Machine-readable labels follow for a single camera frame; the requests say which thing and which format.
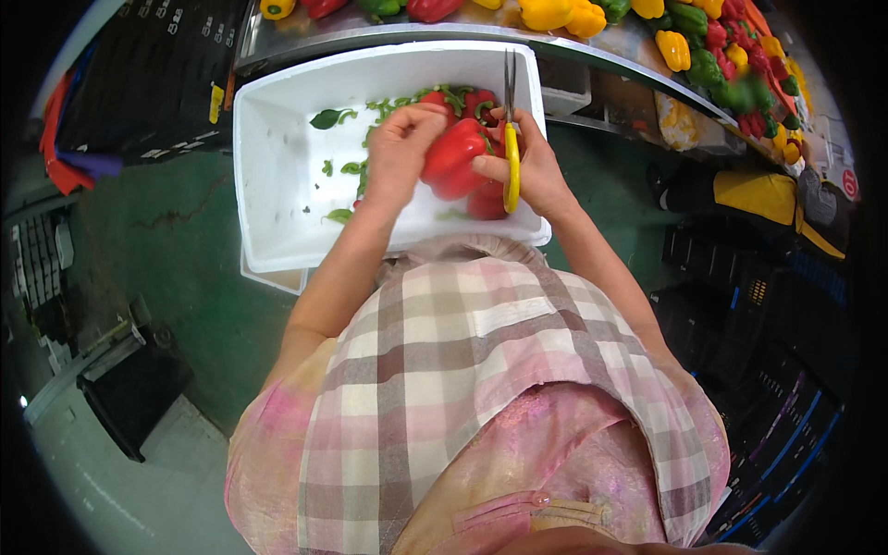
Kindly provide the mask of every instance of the yellow scissors handle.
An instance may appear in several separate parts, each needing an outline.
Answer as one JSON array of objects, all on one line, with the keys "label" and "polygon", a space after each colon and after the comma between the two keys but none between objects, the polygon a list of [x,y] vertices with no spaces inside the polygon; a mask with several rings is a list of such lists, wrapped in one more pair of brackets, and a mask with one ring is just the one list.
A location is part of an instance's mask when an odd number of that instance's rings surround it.
[{"label": "yellow scissors handle", "polygon": [[518,135],[511,123],[505,125],[505,158],[509,161],[509,183],[503,187],[503,208],[512,214],[518,208],[518,193],[521,190],[521,159],[518,154]]}]

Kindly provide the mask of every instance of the forearm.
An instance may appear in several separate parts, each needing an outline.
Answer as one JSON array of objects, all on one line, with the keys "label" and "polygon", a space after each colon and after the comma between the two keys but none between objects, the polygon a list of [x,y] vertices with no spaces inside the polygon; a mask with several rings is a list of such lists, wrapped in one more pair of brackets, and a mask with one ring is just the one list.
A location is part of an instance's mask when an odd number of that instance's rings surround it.
[{"label": "forearm", "polygon": [[579,203],[574,200],[550,222],[574,274],[607,295],[648,351],[668,353],[647,296]]},{"label": "forearm", "polygon": [[288,327],[338,336],[370,295],[398,214],[362,204],[321,262],[289,317]]}]

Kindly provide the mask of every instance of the metal table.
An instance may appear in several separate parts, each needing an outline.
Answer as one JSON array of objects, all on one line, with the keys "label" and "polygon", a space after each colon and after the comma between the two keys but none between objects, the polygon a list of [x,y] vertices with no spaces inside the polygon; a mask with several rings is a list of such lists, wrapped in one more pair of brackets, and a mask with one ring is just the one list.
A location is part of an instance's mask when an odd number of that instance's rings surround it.
[{"label": "metal table", "polygon": [[258,0],[250,0],[238,37],[234,57],[234,71],[238,75],[253,75],[382,44],[446,39],[514,42],[526,44],[539,54],[581,62],[668,94],[713,118],[771,159],[767,149],[743,135],[737,122],[710,102],[705,93],[696,90],[683,75],[673,76],[650,29],[639,18],[626,17],[620,25],[582,40],[563,28],[548,33],[524,28],[515,0],[506,0],[503,8],[496,11],[467,1],[457,12],[433,24],[411,22],[406,13],[377,24],[355,3],[321,20],[309,19],[305,7],[300,5],[289,17],[270,21],[262,18],[258,4]]}]

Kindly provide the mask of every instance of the scissors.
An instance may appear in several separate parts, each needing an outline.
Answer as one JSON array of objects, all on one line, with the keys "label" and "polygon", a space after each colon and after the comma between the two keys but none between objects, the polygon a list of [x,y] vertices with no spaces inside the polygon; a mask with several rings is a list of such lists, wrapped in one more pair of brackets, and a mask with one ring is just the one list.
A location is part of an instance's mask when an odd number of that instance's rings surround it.
[{"label": "scissors", "polygon": [[503,208],[509,214],[518,207],[518,193],[521,189],[520,165],[518,154],[518,135],[512,118],[515,116],[515,51],[505,52],[505,157],[509,161],[509,183],[503,187]]}]

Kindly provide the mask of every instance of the pink button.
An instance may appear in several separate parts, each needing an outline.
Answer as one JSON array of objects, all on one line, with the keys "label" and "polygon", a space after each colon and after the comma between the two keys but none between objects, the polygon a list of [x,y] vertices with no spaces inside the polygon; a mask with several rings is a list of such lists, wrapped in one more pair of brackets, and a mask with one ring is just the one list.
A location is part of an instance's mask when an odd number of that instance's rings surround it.
[{"label": "pink button", "polygon": [[537,491],[534,493],[531,498],[530,503],[533,503],[537,507],[547,507],[551,502],[551,498],[549,497],[549,492],[547,491]]}]

